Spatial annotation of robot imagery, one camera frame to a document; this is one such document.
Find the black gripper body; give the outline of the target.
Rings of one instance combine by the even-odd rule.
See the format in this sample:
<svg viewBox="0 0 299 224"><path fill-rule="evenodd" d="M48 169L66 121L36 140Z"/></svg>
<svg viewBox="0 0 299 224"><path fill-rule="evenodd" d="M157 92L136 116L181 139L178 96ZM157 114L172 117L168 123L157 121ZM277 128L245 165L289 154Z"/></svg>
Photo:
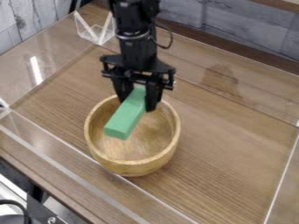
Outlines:
<svg viewBox="0 0 299 224"><path fill-rule="evenodd" d="M142 33L133 35L121 33L116 35L120 53L100 57L102 62L102 76L125 76L133 84L145 85L149 80L161 80L162 89L173 89L174 68L157 57L157 48L168 48L170 45L160 45L156 35Z"/></svg>

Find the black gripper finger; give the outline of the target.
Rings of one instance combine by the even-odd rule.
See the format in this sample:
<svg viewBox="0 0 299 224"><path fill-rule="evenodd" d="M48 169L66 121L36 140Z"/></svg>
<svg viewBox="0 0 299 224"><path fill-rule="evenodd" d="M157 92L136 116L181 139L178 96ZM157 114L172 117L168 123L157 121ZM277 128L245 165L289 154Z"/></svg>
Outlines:
<svg viewBox="0 0 299 224"><path fill-rule="evenodd" d="M164 85L161 80L149 80L145 84L145 111L152 112L161 100Z"/></svg>
<svg viewBox="0 0 299 224"><path fill-rule="evenodd" d="M125 76L113 76L110 78L117 99L122 102L129 96L134 84Z"/></svg>

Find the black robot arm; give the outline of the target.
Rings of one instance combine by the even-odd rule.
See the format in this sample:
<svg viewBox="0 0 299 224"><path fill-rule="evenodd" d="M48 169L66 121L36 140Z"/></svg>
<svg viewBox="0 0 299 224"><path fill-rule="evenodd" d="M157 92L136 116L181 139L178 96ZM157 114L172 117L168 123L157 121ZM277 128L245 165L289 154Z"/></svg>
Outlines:
<svg viewBox="0 0 299 224"><path fill-rule="evenodd" d="M173 89L174 68L157 58L160 45L156 39L154 19L160 12L160 0L106 0L116 21L116 39L120 54L102 55L102 76L113 83L117 99L122 102L130 95L134 84L144 85L144 108L156 109L162 91Z"/></svg>

